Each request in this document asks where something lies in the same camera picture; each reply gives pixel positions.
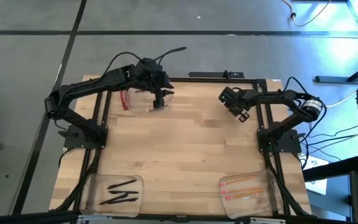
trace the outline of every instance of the black pen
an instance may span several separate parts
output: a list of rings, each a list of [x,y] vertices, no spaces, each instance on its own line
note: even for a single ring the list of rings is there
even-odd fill
[[[109,190],[109,192],[110,194],[139,194],[139,192],[130,190]]]
[[[134,202],[136,200],[137,200],[137,198],[129,198],[129,199],[124,199],[124,200],[115,200],[112,202],[108,202],[107,204],[111,205],[111,204],[122,203],[122,202]]]
[[[124,182],[124,183],[121,183],[121,184],[113,184],[113,185],[110,185],[107,189],[113,189],[113,188],[115,188],[115,187],[120,187],[120,186],[122,186],[122,185],[126,185],[126,184],[133,183],[133,182],[135,182],[135,181],[136,181],[136,179],[130,180],[130,181],[127,181],[127,182]]]
[[[126,198],[128,196],[128,194],[123,194],[123,195],[120,195],[118,197],[115,197],[115,198],[112,198],[112,199],[109,199],[109,200],[105,200],[104,202],[101,202],[99,203],[99,205],[104,205],[105,203],[110,203],[110,202],[113,202],[117,199],[122,199],[122,198]]]

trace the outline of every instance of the clear plastic container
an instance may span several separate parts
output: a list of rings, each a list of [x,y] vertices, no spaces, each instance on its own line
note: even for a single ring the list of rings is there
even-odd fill
[[[130,88],[129,90],[120,91],[120,99],[122,108],[124,110],[153,110],[153,101],[155,100],[155,95],[148,91],[141,91]],[[165,101],[165,106],[168,106],[169,102],[173,99],[173,95],[164,96],[163,99]]]
[[[279,211],[283,200],[270,170],[223,177],[219,181],[222,205],[229,218]]]
[[[133,183],[122,185],[113,189],[108,189],[110,185],[121,184],[130,180],[136,180]],[[102,204],[106,200],[118,197],[124,194],[111,194],[109,191],[135,191],[138,194],[128,194],[126,200],[137,198],[134,202],[121,202],[114,204]],[[82,214],[87,215],[112,215],[117,217],[136,217],[142,205],[143,199],[143,180],[140,176],[126,175],[99,175],[91,174],[84,186],[80,210]]]

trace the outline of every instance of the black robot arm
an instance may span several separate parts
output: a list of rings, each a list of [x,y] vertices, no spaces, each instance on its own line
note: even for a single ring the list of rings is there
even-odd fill
[[[281,122],[273,122],[267,129],[258,130],[261,149],[277,152],[300,152],[300,136],[293,128],[302,122],[316,121],[323,108],[323,102],[319,98],[293,90],[259,93],[255,90],[226,87],[219,100],[234,116],[238,116],[241,122],[249,118],[248,111],[255,105],[287,105],[292,110],[292,115]],[[301,100],[304,101],[302,105],[295,103]]]
[[[100,78],[62,85],[59,90],[51,92],[45,99],[46,114],[50,119],[65,121],[72,124],[68,130],[59,131],[66,138],[65,147],[104,147],[107,129],[98,126],[95,120],[85,119],[78,113],[69,109],[69,104],[74,99],[100,93],[102,91],[121,91],[135,88],[148,91],[155,95],[153,107],[155,109],[164,107],[163,97],[173,94],[173,86],[169,83],[169,77],[163,71],[158,59],[166,54],[186,49],[185,47],[170,50],[162,56],[151,59],[143,58],[136,65],[127,65],[104,73]]]

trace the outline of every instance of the gray floor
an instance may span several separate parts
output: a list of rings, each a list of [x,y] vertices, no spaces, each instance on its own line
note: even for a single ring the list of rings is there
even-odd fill
[[[70,30],[79,5],[80,0],[0,1],[0,29]],[[324,3],[294,1],[293,5],[301,23]],[[314,23],[302,28],[289,23],[288,14],[289,8],[280,0],[93,0],[86,5],[80,30],[358,30],[342,2],[333,2]],[[0,150],[0,215],[9,213],[43,113],[43,100],[53,86],[67,40],[67,36],[0,36],[0,141],[5,143]],[[172,77],[223,70],[242,71],[247,78],[286,81],[295,76],[328,105],[358,88],[313,82],[316,75],[349,76],[357,71],[358,37],[78,36],[63,83],[103,72],[111,57],[121,51],[155,57],[181,46],[188,49],[169,55],[162,63]],[[128,63],[135,60],[123,56],[113,67]],[[290,88],[299,90],[295,83]],[[329,109],[314,133],[335,133],[357,124],[353,97]],[[308,127],[300,125],[298,130],[306,132]],[[48,210],[62,144],[63,139],[51,124],[25,213]],[[329,147],[325,152],[341,159],[356,156],[358,139]],[[336,160],[320,152],[314,156]]]

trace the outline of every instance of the wooden tabletop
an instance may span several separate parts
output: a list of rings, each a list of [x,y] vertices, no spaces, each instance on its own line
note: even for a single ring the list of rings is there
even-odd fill
[[[98,76],[86,75],[84,80]],[[282,87],[267,80],[269,91]],[[241,123],[218,100],[225,86],[251,89],[243,83],[173,82],[173,98],[163,110],[152,110],[148,93],[130,91],[131,109],[124,111],[119,93],[112,94],[108,142],[98,173],[139,175],[144,181],[143,214],[225,215],[219,197],[220,178],[265,169],[258,153],[255,107]],[[96,95],[78,99],[75,111],[91,118]],[[275,121],[288,116],[272,105]],[[59,206],[78,182],[84,149],[62,159],[50,208]],[[292,155],[281,153],[285,184],[302,208],[311,212],[302,170]]]

